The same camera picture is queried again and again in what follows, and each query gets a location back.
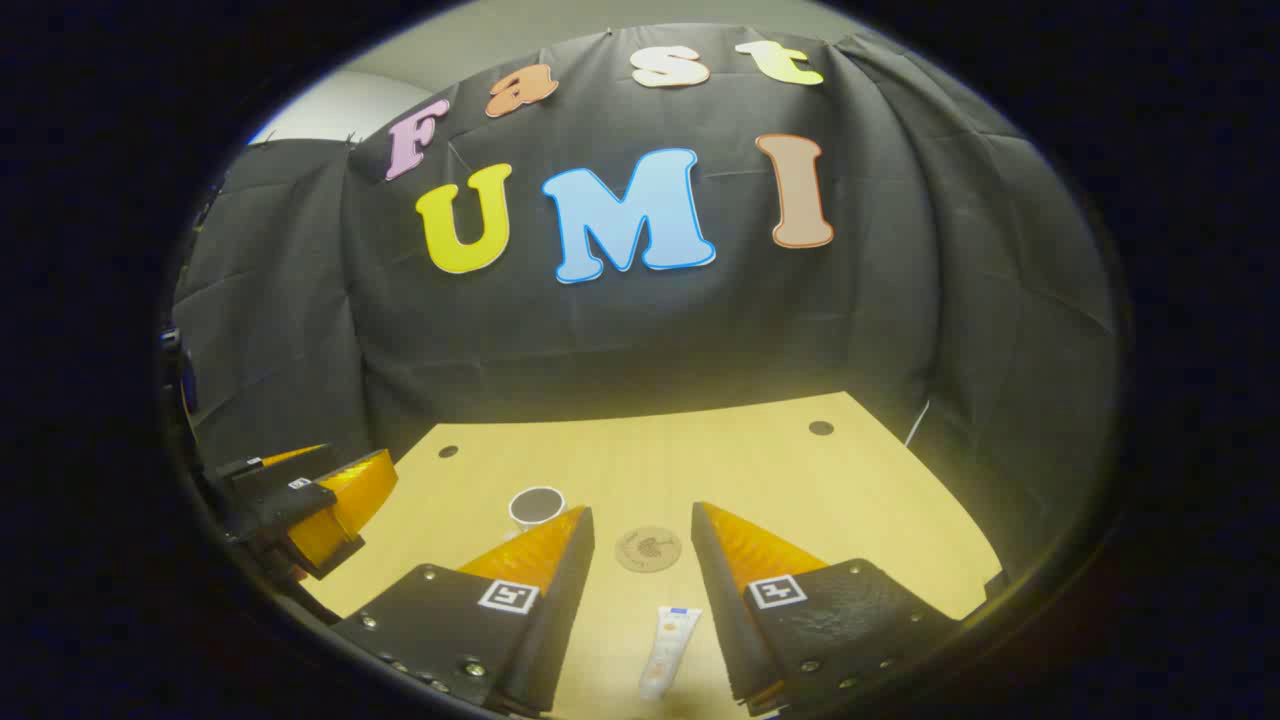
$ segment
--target black fabric backdrop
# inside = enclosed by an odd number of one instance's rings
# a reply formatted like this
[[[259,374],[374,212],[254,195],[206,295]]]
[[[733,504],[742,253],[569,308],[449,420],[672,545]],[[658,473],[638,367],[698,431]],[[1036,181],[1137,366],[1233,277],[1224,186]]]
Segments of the black fabric backdrop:
[[[764,76],[733,46],[776,40],[824,76]],[[686,45],[703,85],[648,88],[630,55]],[[489,87],[531,63],[559,81],[493,119]],[[614,31],[515,58],[448,99],[415,169],[383,179],[387,128],[356,146],[278,141],[230,168],[178,288],[206,459],[333,442],[402,456],[434,423],[723,407],[847,391],[911,442],[1016,575],[1103,470],[1129,328],[1100,229],[1032,143],[960,82],[867,29],[829,45],[736,26]],[[389,118],[388,126],[422,105]],[[828,246],[785,250],[762,133],[818,142]],[[716,260],[563,286],[553,174],[618,196],[635,163],[698,154]],[[436,269],[413,204],[444,183],[483,231],[470,174],[509,163],[493,265]],[[639,250],[648,242],[648,231]]]

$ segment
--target letter m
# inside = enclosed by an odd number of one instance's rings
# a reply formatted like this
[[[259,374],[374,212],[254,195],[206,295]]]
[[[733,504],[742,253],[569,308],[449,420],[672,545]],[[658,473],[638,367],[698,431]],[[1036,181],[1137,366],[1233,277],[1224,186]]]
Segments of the letter m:
[[[716,246],[703,240],[689,182],[696,163],[692,150],[649,152],[636,163],[622,200],[586,168],[544,182],[543,192],[556,201],[559,211],[564,249],[556,279],[568,284],[600,277],[604,263],[591,255],[591,237],[618,272],[627,272],[646,222],[649,249],[641,258],[646,266],[671,270],[714,260]]]

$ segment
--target coaster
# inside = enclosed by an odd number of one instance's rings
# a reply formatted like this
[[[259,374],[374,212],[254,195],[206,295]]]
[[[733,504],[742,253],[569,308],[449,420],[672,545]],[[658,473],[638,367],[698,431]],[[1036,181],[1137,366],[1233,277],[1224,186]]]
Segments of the coaster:
[[[627,570],[657,573],[680,560],[680,538],[666,528],[636,528],[618,538],[616,553]]]

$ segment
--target paper cup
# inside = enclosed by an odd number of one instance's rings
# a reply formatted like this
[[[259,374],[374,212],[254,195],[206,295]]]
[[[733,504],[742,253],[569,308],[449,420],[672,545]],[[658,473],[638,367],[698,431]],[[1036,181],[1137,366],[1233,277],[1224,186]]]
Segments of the paper cup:
[[[516,493],[507,505],[507,514],[520,532],[536,528],[564,511],[564,496],[556,488],[532,487]]]

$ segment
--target lotion tube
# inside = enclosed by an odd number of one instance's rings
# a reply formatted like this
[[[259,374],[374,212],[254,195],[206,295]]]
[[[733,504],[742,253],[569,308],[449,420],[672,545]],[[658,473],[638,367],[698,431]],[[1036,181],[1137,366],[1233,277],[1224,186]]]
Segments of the lotion tube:
[[[680,669],[680,659],[684,657],[701,615],[703,611],[696,607],[658,609],[658,633],[653,639],[653,652],[640,675],[641,698],[658,700],[671,687],[676,670]]]

